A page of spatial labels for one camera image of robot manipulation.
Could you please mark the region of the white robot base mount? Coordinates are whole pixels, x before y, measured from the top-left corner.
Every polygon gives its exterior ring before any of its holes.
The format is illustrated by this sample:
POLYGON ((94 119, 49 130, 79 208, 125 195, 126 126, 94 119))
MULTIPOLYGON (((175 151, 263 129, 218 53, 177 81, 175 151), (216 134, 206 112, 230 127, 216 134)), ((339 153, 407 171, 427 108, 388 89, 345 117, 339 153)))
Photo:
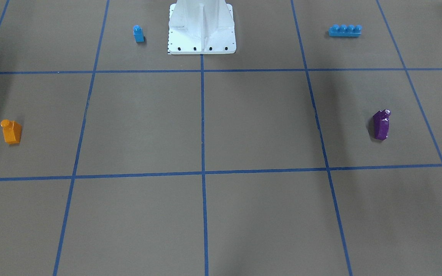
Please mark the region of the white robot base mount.
POLYGON ((178 0, 169 11, 168 54, 236 52, 233 7, 226 1, 178 0))

